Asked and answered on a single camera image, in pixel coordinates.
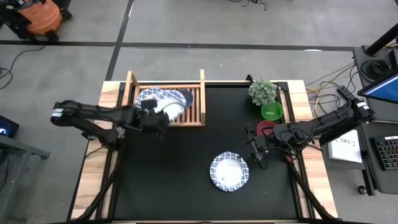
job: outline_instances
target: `red cup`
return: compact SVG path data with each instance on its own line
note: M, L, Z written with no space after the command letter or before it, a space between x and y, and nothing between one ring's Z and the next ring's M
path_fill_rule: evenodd
M272 121L261 121L258 125L257 125L257 136L262 136L262 129L264 129L264 133L266 135L272 134L274 133L274 126L276 125L276 123L272 122Z

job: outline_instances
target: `dish rack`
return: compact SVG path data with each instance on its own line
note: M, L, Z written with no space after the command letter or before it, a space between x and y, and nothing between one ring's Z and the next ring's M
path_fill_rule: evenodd
M140 92L150 87L158 87L164 90L189 90L193 95L192 105L185 109L184 114L181 114L177 119L170 123L171 127L197 127L204 126L206 121L206 97L205 97L205 70L200 70L199 84L190 84L184 82L161 83L151 85L151 82L145 82L145 85L140 83L135 78L132 71L128 71L126 88L124 91L122 105L135 104L136 98Z

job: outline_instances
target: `succulent plant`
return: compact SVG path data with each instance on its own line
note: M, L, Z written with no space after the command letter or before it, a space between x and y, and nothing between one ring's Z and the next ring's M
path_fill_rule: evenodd
M268 80L260 79L249 87L249 95L255 105L268 105L275 102L277 85Z

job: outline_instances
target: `white plate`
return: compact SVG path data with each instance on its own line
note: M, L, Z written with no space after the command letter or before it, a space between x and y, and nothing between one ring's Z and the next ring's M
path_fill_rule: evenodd
M169 116L171 121L175 120L184 113L184 106L187 101L185 97L177 90L163 90L158 87L150 87L140 92L136 98L136 106L141 107L142 100L155 99L157 107L154 108L155 112L163 110Z
M249 180L249 167L238 154L224 152L211 163L210 177L219 189L234 192Z

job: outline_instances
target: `concrete floor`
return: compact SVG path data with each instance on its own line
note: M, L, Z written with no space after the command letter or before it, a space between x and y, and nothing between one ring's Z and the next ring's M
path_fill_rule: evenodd
M72 1L73 20L61 26L61 41L116 42L128 0ZM135 0L123 42L360 46L370 44L398 21L393 0L267 0L262 5L227 0ZM7 27L1 40L17 40ZM0 67L39 46L0 45ZM66 219L87 141L73 128L49 119L56 101L98 102L114 47L46 46L21 56L14 80L0 90L0 114L21 124L18 140L51 151L34 159L21 185L12 216L28 223ZM147 49L122 47L112 80L134 70L139 80L301 79L310 83L352 62L351 52L301 50ZM346 74L337 79L348 84ZM359 78L353 82L361 88ZM333 93L334 88L325 90ZM334 104L325 105L327 111ZM339 216L344 220L396 223L398 196L366 197L358 170L328 169Z

